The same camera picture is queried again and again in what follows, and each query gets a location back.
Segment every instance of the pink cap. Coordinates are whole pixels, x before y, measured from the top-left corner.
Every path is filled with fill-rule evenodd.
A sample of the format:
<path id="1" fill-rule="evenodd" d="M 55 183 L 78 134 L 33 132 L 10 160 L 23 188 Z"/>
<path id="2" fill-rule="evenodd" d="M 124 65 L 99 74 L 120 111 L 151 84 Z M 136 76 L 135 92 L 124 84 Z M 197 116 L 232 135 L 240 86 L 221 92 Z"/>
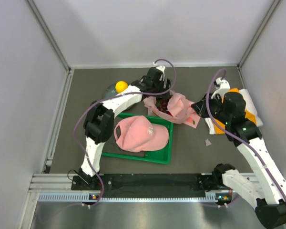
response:
<path id="1" fill-rule="evenodd" d="M 118 138 L 116 128 L 120 127 Z M 165 126 L 151 124 L 144 116 L 133 116 L 121 120 L 114 129 L 116 144 L 123 150 L 138 153 L 163 149 L 168 143 L 168 130 Z"/>

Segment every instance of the white backdrop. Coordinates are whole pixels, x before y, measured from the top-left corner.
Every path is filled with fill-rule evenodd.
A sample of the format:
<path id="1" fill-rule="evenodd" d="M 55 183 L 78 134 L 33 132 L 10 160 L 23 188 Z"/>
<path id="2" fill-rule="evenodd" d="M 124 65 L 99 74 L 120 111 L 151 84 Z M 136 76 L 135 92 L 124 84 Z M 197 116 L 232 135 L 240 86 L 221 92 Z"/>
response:
<path id="1" fill-rule="evenodd" d="M 66 72 L 24 0 L 0 0 L 0 229 L 41 172 Z"/>
<path id="2" fill-rule="evenodd" d="M 269 152 L 286 177 L 286 0 L 243 66 Z"/>
<path id="3" fill-rule="evenodd" d="M 35 0 L 72 67 L 239 63 L 272 0 Z"/>

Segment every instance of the pink cloth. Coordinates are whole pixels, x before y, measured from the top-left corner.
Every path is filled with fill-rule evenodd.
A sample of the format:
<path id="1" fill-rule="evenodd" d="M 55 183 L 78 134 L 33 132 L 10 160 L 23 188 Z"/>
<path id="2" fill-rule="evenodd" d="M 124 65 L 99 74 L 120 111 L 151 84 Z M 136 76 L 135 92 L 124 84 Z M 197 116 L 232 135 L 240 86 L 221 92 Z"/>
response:
<path id="1" fill-rule="evenodd" d="M 120 127 L 118 138 L 116 128 Z M 116 144 L 123 150 L 138 153 L 163 149 L 168 143 L 166 127 L 151 124 L 144 116 L 133 116 L 121 120 L 114 129 Z"/>
<path id="2" fill-rule="evenodd" d="M 155 115 L 167 121 L 176 124 L 184 123 L 193 128 L 196 128 L 200 120 L 200 116 L 193 110 L 193 108 L 191 108 L 191 105 L 194 102 L 187 100 L 185 96 L 180 93 L 174 93 L 171 91 L 171 94 L 173 96 L 168 102 L 167 110 L 172 114 L 172 116 L 157 109 L 155 105 L 157 100 L 155 97 L 150 96 L 144 99 L 143 101 L 145 107 L 147 107 L 148 110 L 153 112 Z"/>

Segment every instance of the green tray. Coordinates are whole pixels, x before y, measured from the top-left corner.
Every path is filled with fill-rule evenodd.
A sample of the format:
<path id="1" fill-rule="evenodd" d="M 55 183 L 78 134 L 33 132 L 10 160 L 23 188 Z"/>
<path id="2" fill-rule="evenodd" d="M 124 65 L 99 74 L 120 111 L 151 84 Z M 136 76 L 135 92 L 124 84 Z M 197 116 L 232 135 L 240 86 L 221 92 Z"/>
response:
<path id="1" fill-rule="evenodd" d="M 120 118 L 128 118 L 131 116 L 136 116 L 135 114 L 128 114 L 128 113 L 120 113 L 118 117 Z M 111 153 L 102 153 L 103 156 L 114 156 L 119 158 L 126 158 L 132 160 L 140 160 L 140 161 L 149 161 L 154 163 L 160 164 L 169 164 L 171 161 L 171 153 L 172 153 L 172 140 L 173 140 L 173 127 L 174 124 L 166 121 L 157 116 L 145 116 L 151 123 L 163 125 L 168 129 L 169 133 L 169 140 L 168 144 L 165 148 L 157 150 L 157 151 L 146 151 L 145 157 L 137 157 L 137 156 L 125 156 L 119 154 L 111 154 Z"/>

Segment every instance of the table surface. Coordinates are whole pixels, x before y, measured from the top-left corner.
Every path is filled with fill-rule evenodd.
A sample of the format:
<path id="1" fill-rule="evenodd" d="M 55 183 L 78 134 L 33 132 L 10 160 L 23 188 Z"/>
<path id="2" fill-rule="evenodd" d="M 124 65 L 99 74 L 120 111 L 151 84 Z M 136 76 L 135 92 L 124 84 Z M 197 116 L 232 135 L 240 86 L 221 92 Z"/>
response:
<path id="1" fill-rule="evenodd" d="M 199 101 L 206 93 L 213 75 L 220 67 L 180 67 L 174 87 L 176 92 L 184 94 L 193 102 Z M 237 68 L 226 67 L 231 87 L 243 88 Z M 84 153 L 73 139 L 73 128 L 82 113 L 92 101 L 102 98 L 104 90 L 120 80 L 132 82 L 147 74 L 148 68 L 119 69 L 81 69 L 75 70 L 67 104 L 62 119 L 50 173 L 67 173 L 78 170 Z M 171 68 L 166 69 L 165 77 L 173 79 Z M 143 102 L 127 111 L 138 115 L 147 115 Z M 85 146 L 82 124 L 77 135 Z M 205 145 L 208 139 L 212 144 Z M 101 158 L 101 173 L 210 173 L 217 164 L 230 163 L 240 172 L 252 172 L 241 153 L 229 142 L 225 135 L 209 135 L 203 119 L 196 129 L 187 125 L 174 125 L 172 158 L 168 165 L 121 159 Z"/>

